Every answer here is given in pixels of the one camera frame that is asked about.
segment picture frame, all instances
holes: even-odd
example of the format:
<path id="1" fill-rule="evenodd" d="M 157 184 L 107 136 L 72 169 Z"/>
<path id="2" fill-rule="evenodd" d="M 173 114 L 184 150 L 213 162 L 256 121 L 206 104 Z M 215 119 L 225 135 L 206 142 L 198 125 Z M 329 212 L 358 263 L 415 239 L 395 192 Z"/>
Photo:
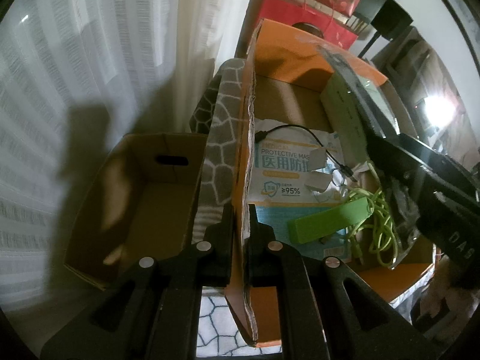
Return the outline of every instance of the picture frame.
<path id="1" fill-rule="evenodd" d="M 442 0 L 465 38 L 480 75 L 480 1 Z"/>

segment white curtain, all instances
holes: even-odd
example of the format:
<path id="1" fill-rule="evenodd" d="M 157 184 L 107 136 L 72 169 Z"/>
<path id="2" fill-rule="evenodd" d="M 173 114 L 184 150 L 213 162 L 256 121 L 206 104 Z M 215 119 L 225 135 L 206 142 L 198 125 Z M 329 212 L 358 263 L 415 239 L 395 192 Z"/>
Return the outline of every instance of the white curtain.
<path id="1" fill-rule="evenodd" d="M 0 306 L 36 354 L 95 294 L 62 259 L 105 155 L 186 130 L 248 2 L 15 0 L 0 23 Z"/>

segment light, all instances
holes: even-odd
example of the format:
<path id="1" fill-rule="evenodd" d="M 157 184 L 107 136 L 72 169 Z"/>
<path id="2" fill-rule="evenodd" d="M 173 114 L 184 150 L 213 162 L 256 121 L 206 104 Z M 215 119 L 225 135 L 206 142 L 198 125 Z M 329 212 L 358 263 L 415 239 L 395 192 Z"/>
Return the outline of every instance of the light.
<path id="1" fill-rule="evenodd" d="M 425 114 L 433 126 L 443 128 L 455 116 L 455 106 L 445 97 L 429 96 L 425 98 Z"/>

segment green power bank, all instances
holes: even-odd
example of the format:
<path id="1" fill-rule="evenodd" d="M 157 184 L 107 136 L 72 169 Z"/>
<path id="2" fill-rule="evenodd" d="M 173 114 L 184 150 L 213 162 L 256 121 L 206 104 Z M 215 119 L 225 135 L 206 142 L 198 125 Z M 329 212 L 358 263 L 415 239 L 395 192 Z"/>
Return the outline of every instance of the green power bank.
<path id="1" fill-rule="evenodd" d="M 304 244 L 356 225 L 371 215 L 367 198 L 288 221 L 290 241 Z"/>

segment medical protective mask package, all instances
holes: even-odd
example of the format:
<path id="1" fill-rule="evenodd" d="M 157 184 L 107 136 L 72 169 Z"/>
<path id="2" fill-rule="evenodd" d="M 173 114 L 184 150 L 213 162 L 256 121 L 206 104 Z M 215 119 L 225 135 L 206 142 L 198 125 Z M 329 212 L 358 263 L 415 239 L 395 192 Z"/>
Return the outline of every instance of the medical protective mask package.
<path id="1" fill-rule="evenodd" d="M 276 120 L 256 119 L 255 132 L 268 131 L 282 124 Z M 338 135 L 311 131 L 328 152 L 343 163 Z M 273 227 L 277 240 L 292 245 L 306 257 L 322 260 L 326 256 L 337 256 L 349 262 L 345 229 L 305 244 L 294 243 L 289 237 L 289 221 L 338 206 L 347 194 L 345 178 L 335 170 L 337 165 L 328 155 L 322 160 L 319 149 L 313 136 L 301 128 L 286 127 L 269 133 L 255 144 L 248 201 L 255 204 L 258 220 Z M 313 185 L 312 180 L 320 180 L 323 186 Z"/>

